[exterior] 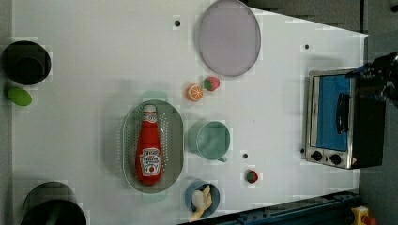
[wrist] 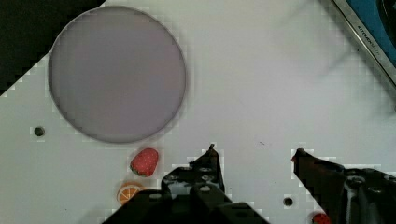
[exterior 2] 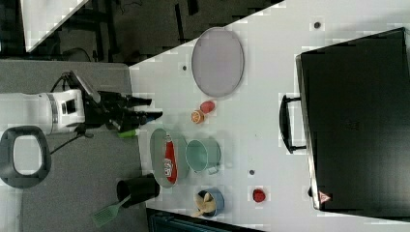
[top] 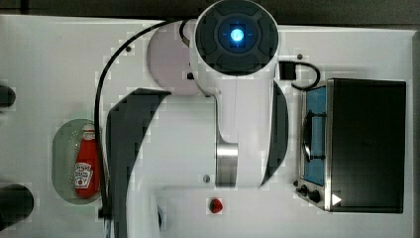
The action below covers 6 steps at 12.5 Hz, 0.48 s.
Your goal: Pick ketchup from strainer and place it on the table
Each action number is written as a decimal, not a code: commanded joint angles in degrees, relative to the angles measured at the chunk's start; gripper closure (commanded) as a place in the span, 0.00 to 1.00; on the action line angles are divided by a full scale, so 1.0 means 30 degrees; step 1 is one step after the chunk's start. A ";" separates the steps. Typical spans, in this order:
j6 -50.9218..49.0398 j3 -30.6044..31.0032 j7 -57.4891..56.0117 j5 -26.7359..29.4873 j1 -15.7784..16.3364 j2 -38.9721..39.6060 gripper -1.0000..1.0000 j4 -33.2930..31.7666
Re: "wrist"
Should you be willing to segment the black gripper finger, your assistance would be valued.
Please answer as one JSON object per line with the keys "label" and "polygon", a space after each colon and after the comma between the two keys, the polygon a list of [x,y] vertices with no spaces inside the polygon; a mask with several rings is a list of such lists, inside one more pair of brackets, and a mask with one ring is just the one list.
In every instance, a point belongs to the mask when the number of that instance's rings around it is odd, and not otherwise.
{"label": "black gripper finger", "polygon": [[396,182],[372,168],[346,168],[296,150],[293,172],[331,224],[396,224]]}

